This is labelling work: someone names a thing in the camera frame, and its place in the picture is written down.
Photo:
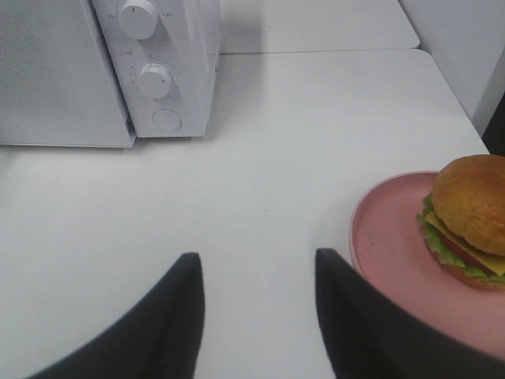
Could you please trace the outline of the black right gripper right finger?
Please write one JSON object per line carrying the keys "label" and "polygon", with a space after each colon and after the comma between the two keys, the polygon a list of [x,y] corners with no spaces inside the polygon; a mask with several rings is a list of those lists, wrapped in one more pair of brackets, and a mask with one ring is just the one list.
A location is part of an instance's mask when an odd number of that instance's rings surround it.
{"label": "black right gripper right finger", "polygon": [[502,378],[504,362],[409,315],[335,250],[315,255],[316,314],[337,378]]}

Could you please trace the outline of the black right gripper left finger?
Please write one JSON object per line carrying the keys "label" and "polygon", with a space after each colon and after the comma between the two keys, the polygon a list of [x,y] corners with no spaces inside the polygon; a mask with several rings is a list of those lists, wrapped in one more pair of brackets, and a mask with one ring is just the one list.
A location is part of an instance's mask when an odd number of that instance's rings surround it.
{"label": "black right gripper left finger", "polygon": [[198,253],[183,253],[124,316],[37,378],[192,378],[204,331]]}

